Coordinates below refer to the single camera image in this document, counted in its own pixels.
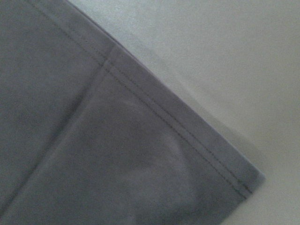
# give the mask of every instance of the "gray cloth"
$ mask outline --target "gray cloth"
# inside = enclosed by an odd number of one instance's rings
[[[70,3],[0,1],[1,225],[216,225],[262,181]]]

